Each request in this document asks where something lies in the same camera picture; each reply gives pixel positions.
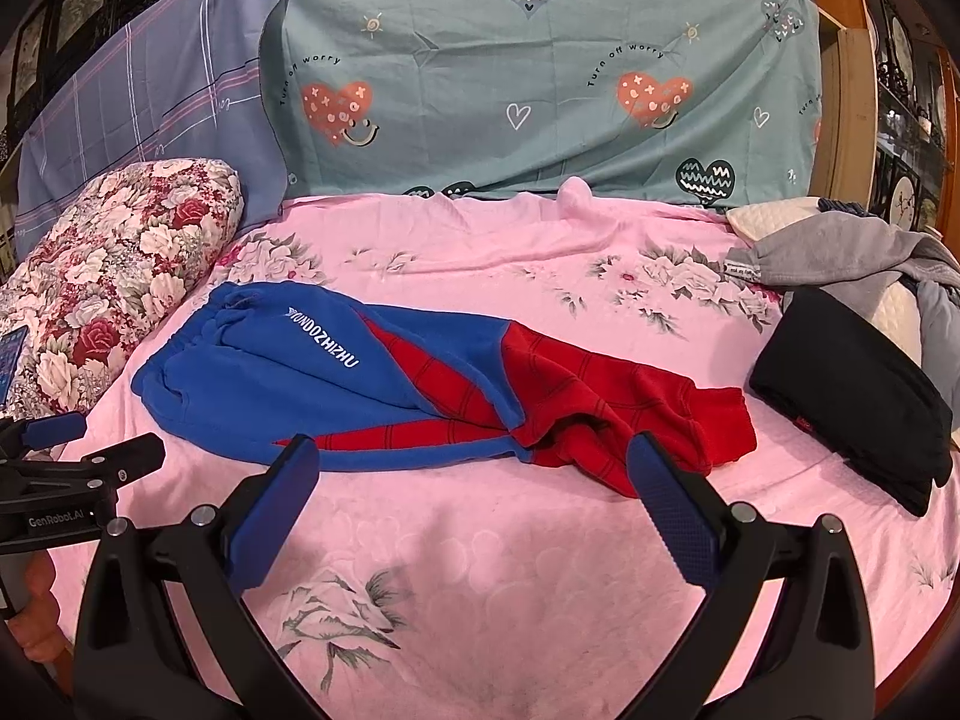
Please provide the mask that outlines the person's left hand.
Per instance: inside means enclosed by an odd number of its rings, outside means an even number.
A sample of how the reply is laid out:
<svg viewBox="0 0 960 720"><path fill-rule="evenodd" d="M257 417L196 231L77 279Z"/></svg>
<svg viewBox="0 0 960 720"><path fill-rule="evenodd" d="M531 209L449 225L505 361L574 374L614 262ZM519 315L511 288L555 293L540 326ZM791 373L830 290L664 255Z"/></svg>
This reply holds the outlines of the person's left hand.
<svg viewBox="0 0 960 720"><path fill-rule="evenodd" d="M55 567L46 553L34 553L25 567L26 606L8 623L13 639L31 661L53 663L67 651L59 628L60 606L52 594Z"/></svg>

